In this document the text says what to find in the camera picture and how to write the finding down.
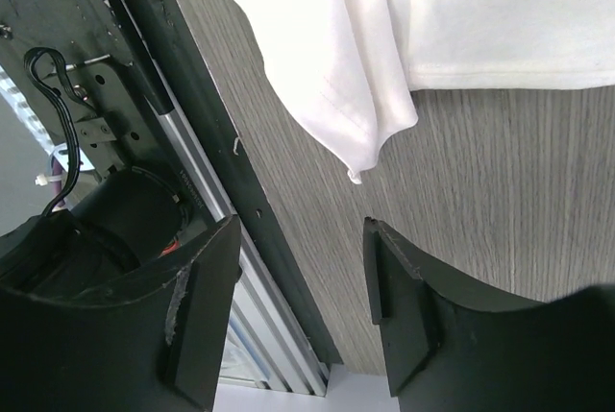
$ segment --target black metal frame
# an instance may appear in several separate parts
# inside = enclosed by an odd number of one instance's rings
[[[69,63],[111,55],[133,89],[134,101],[127,106],[138,108],[159,145],[143,148],[143,153],[148,158],[156,155],[156,158],[169,159],[172,167],[180,172],[182,165],[152,112],[152,108],[158,112],[171,108],[158,66],[317,355],[324,362],[339,362],[339,354],[249,159],[243,153],[233,154],[232,142],[236,137],[233,123],[176,0],[124,2],[130,14],[122,0],[0,0],[0,25],[12,30],[9,38],[0,38],[0,64],[47,125],[54,122],[55,113],[25,77],[22,66],[25,51],[35,45],[54,47]],[[57,134],[52,134],[52,138],[60,139]],[[188,183],[184,190],[194,195],[196,190],[190,189],[189,179],[182,179]],[[212,224],[203,204],[196,206],[201,207],[206,223]]]

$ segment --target gray wood grain surface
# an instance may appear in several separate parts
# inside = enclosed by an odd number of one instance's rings
[[[414,93],[419,125],[355,186],[285,111],[241,9],[178,2],[350,370],[384,373],[362,270],[366,215],[526,297],[615,280],[614,88]]]

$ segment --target wire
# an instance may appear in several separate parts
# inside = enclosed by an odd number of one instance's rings
[[[75,125],[73,124],[72,117],[68,106],[56,91],[44,83],[38,76],[36,65],[43,55],[49,55],[56,67],[56,74],[60,80],[60,84],[64,88],[66,94],[75,101],[81,101],[84,106],[93,110],[95,109],[81,100],[75,93],[70,79],[66,74],[66,60],[60,52],[55,49],[47,47],[35,47],[26,52],[23,57],[24,68],[26,74],[32,84],[42,93],[47,100],[53,105],[60,118],[60,124],[62,131],[64,132],[64,138],[66,139],[66,149],[68,152],[68,175],[66,177],[66,185],[60,190],[60,192],[51,200],[51,202],[42,211],[42,216],[48,216],[53,212],[55,206],[64,200],[68,194],[73,190],[77,184],[79,178],[79,168],[81,166],[81,156],[79,151],[79,140],[77,139],[77,132],[75,131]]]

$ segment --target folded white fabric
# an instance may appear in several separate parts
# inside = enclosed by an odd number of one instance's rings
[[[234,0],[269,82],[354,182],[409,89],[615,84],[615,0]]]

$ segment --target black cylinder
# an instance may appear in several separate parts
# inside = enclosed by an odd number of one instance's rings
[[[110,175],[72,213],[113,236],[139,263],[160,255],[183,221],[176,193],[152,172],[133,167]]]

